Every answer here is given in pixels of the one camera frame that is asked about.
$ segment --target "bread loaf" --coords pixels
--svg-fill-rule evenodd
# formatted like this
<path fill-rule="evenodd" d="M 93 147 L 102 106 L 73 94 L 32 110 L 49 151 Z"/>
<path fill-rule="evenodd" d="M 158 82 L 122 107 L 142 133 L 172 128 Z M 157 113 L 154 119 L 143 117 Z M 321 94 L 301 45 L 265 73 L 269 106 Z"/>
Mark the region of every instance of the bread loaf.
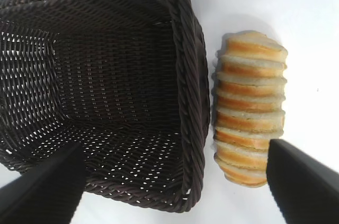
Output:
<path fill-rule="evenodd" d="M 266 183 L 269 141 L 283 134 L 287 51 L 259 32 L 227 40 L 217 74 L 215 161 L 230 181 Z"/>

